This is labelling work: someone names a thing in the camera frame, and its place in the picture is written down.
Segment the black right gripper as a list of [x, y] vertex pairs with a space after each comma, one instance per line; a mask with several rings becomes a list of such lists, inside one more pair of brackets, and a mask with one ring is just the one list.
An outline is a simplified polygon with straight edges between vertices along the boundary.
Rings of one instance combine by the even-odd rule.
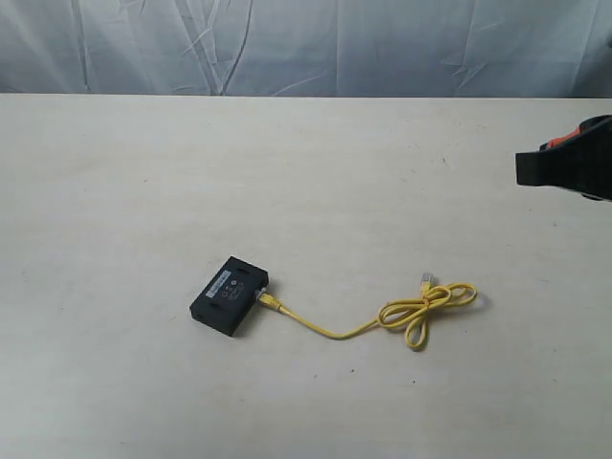
[[611, 199], [611, 117], [583, 121], [571, 133], [537, 151], [514, 157], [520, 186], [551, 186], [595, 201]]

